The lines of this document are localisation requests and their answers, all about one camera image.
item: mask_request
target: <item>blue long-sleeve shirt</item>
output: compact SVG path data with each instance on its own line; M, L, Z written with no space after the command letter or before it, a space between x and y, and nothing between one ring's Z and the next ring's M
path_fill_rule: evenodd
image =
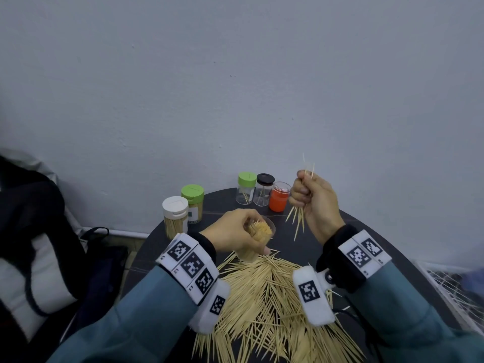
M389 262L348 298L376 330L384 361L484 362L484 339L450 329ZM164 361L197 311L165 270L155 267L98 322L67 339L48 363Z

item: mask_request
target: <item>wall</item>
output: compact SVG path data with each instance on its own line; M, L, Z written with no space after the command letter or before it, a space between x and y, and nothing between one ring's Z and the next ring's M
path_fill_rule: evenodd
M408 257L483 265L484 0L0 0L0 143L84 226L301 155Z

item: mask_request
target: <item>floor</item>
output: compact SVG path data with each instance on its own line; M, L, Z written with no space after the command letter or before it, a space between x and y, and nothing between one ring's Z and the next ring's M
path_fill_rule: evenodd
M128 275L128 270L131 267L131 264L133 263L133 260L135 259L136 254L138 250L141 248L141 246L143 245L144 241L145 240L141 238L129 238L129 237L118 237L118 236L109 236L109 237L106 237L106 239L103 241L109 246L126 246L130 250L128 259L126 260L126 264L124 265L123 279L121 281L119 294L114 304L117 304L119 302L121 293L123 291L124 282L126 281L126 276Z

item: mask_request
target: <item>table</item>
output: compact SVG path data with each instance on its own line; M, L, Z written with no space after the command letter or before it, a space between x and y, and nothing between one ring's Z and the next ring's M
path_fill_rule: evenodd
M202 221L198 224L190 225L189 230L195 232L201 231L210 224L213 224L227 211L239 207L255 208L260 214L267 216L274 222L276 232L274 239L269 242L268 246L280 251L278 257L285 258L299 265L307 265L308 263L312 266L316 265L316 261L321 255L322 247L309 230L302 233L300 227L298 237L294 242L294 232L296 231L296 227L289 221L287 223L285 222L287 214L291 208L289 203L283 213L275 213L267 206L259 207L253 203L246 206L238 204L235 201L235 193L236 189L231 188L205 195ZM385 249L385 251L393 258L396 267L405 275L423 297L435 307L447 325L451 328L460 329L459 323L448 309L444 300L405 256L370 227L353 218L351 215L343 211L340 212L346 224L355 226L358 231L366 229L366 231ZM168 244L169 239L165 234L165 226L163 222L161 222L154 231L151 232L149 237L146 238L146 241L138 251L124 284L123 296L139 283L139 281L155 266L155 260ZM217 264L220 264L228 254L229 253L219 253L217 255ZM348 305L344 299L339 299L338 297L334 298L334 304L335 308L342 308ZM360 346L366 356L369 357L365 346L365 332L356 322L351 320L350 317L338 315L338 318L344 329ZM168 360L188 361L192 352L193 338L193 332L187 329L178 341L177 346L173 349L172 355Z

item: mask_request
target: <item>white lid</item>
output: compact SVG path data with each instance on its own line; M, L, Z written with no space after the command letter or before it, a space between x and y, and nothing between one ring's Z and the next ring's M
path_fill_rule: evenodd
M188 200L181 196L167 198L162 206L163 215L168 219L182 219L188 214Z

